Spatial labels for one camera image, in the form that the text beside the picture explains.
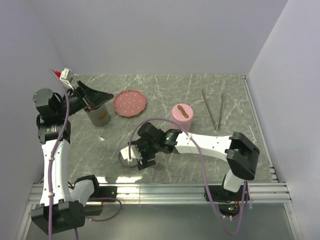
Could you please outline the pink cylindrical container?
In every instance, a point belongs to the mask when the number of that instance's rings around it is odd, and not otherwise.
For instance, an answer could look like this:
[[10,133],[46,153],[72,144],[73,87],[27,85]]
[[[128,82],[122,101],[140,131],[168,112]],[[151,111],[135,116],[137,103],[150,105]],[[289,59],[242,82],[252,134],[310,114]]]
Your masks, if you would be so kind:
[[172,124],[171,128],[176,130],[182,130],[184,129],[186,132],[190,131],[191,125],[192,125],[192,118],[172,118]]

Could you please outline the pink round lid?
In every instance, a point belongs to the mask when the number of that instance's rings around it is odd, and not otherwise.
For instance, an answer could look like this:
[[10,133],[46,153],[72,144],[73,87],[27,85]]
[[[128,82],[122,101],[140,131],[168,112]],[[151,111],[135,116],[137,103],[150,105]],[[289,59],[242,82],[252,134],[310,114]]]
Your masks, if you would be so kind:
[[193,117],[193,109],[185,103],[178,103],[171,110],[171,119],[179,124],[189,124]]

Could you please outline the silver metal tongs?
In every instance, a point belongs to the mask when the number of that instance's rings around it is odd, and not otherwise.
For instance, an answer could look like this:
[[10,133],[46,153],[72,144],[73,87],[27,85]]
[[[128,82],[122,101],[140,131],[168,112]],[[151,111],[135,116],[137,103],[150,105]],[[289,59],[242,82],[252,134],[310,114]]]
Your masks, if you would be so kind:
[[221,128],[222,124],[224,92],[222,91],[220,93],[219,99],[215,102],[209,100],[209,97],[207,96],[207,93],[204,89],[201,90],[201,95],[212,125],[214,129],[218,131]]

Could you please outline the grey round lid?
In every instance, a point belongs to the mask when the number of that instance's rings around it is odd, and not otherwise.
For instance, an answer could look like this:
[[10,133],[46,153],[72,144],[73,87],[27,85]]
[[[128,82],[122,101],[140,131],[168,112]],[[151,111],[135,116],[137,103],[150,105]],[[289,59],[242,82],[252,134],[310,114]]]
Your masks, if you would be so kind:
[[138,163],[136,161],[128,162],[127,159],[124,159],[121,153],[118,154],[118,160],[124,167],[135,168],[138,166]]

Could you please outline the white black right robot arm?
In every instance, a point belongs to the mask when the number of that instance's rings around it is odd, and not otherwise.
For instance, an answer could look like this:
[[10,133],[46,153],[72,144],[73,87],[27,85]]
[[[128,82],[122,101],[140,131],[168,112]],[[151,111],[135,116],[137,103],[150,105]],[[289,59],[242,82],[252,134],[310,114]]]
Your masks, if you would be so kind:
[[238,195],[245,181],[256,177],[259,148],[243,133],[235,131],[227,136],[210,136],[171,128],[167,131],[145,122],[138,129],[138,140],[129,146],[129,160],[136,160],[140,170],[153,166],[157,153],[199,154],[222,160],[229,165],[220,193],[226,200]]

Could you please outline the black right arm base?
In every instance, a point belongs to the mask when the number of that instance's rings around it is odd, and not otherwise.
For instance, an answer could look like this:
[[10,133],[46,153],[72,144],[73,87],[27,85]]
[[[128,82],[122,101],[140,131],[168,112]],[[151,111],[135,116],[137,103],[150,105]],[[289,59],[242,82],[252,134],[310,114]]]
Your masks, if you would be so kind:
[[248,204],[250,200],[250,195],[248,192],[248,187],[244,191],[244,199],[242,200],[242,194],[244,186],[241,185],[238,192],[231,192],[223,189],[222,186],[209,185],[209,192],[211,194],[212,200],[217,203],[217,208],[223,217],[236,218],[240,216],[241,204],[244,206]]

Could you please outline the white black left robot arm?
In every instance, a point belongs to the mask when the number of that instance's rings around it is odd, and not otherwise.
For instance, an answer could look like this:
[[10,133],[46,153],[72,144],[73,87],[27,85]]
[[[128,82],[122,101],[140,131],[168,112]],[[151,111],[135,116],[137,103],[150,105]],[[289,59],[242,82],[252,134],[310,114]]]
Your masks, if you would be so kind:
[[64,96],[49,88],[42,88],[33,95],[38,111],[37,136],[43,152],[44,176],[39,207],[31,211],[31,220],[50,239],[53,234],[82,227],[86,219],[86,203],[101,196],[95,175],[80,177],[73,188],[69,187],[69,117],[80,110],[96,110],[114,95],[92,89],[80,80],[77,85],[75,89],[65,90]]

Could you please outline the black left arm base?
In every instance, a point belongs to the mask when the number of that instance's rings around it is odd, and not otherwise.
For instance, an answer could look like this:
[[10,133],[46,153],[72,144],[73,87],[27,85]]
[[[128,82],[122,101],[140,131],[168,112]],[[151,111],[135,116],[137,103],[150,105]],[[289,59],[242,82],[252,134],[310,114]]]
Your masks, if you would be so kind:
[[98,202],[87,203],[84,207],[84,212],[86,217],[99,216],[106,203],[115,203],[115,198],[117,197],[117,187],[116,186],[100,186],[98,191],[92,194],[89,199],[103,198]]

